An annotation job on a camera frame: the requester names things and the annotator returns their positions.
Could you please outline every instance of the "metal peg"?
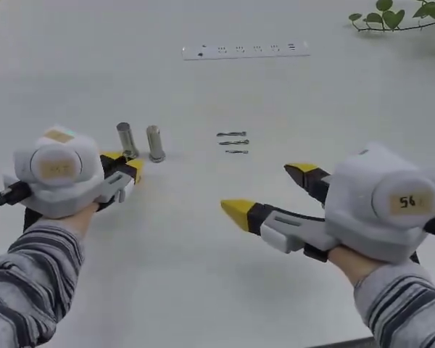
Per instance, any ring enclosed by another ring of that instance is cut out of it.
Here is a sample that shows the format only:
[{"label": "metal peg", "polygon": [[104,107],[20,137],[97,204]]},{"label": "metal peg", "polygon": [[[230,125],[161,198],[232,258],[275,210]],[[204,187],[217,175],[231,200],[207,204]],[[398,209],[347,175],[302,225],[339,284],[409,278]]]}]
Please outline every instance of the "metal peg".
[{"label": "metal peg", "polygon": [[247,132],[218,133],[216,136],[247,136]]},{"label": "metal peg", "polygon": [[160,163],[165,160],[166,154],[162,149],[160,129],[156,125],[150,125],[146,129],[146,137],[150,146],[150,160],[153,163]]},{"label": "metal peg", "polygon": [[121,145],[123,146],[123,156],[128,160],[133,160],[138,157],[138,150],[133,141],[131,125],[127,122],[121,122],[116,126]]},{"label": "metal peg", "polygon": [[248,154],[247,150],[241,151],[241,150],[226,150],[228,154]]},{"label": "metal peg", "polygon": [[238,141],[221,141],[219,145],[247,145],[249,144],[249,140],[238,140]]}]

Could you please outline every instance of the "power strip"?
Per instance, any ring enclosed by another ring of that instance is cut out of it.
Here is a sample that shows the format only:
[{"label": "power strip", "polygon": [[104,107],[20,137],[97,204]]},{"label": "power strip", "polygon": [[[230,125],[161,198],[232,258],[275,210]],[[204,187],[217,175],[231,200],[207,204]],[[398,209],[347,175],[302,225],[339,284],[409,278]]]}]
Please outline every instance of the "power strip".
[{"label": "power strip", "polygon": [[182,49],[183,60],[296,57],[309,55],[310,52],[305,41],[271,43],[266,45],[201,45],[186,46]]}]

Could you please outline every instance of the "forearm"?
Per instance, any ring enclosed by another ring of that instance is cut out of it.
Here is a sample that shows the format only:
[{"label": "forearm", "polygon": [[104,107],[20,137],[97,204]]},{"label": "forearm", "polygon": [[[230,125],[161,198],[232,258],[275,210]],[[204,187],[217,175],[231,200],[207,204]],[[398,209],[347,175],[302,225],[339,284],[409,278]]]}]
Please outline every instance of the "forearm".
[{"label": "forearm", "polygon": [[0,348],[34,347],[54,335],[73,300],[95,209],[40,220],[0,256]]},{"label": "forearm", "polygon": [[337,250],[331,261],[355,286],[355,303],[380,347],[435,347],[435,286],[414,262],[385,265]]}]

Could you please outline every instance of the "metal cylinder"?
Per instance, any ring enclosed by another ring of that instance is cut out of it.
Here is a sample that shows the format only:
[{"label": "metal cylinder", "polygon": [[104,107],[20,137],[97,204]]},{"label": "metal cylinder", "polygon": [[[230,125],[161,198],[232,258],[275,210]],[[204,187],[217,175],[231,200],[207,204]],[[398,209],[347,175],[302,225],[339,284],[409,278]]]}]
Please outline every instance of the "metal cylinder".
[{"label": "metal cylinder", "polygon": [[121,122],[116,126],[116,129],[119,134],[119,139],[121,140],[121,145],[123,146],[124,157],[130,160],[137,158],[139,153],[133,141],[131,125],[127,122]]},{"label": "metal cylinder", "polygon": [[150,146],[150,160],[160,163],[165,160],[166,154],[162,149],[160,129],[156,125],[150,125],[146,129],[146,137]]}]

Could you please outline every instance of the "gray striped sleeve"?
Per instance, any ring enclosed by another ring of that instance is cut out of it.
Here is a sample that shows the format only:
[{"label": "gray striped sleeve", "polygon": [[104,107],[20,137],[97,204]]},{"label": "gray striped sleeve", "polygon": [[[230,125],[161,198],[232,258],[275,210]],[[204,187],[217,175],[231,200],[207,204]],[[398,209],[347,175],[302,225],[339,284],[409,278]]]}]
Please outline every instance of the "gray striped sleeve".
[{"label": "gray striped sleeve", "polygon": [[355,287],[356,307],[379,346],[435,347],[435,286],[413,262],[386,265]]},{"label": "gray striped sleeve", "polygon": [[35,347],[70,309],[83,249],[61,222],[31,226],[0,256],[0,348]]}]

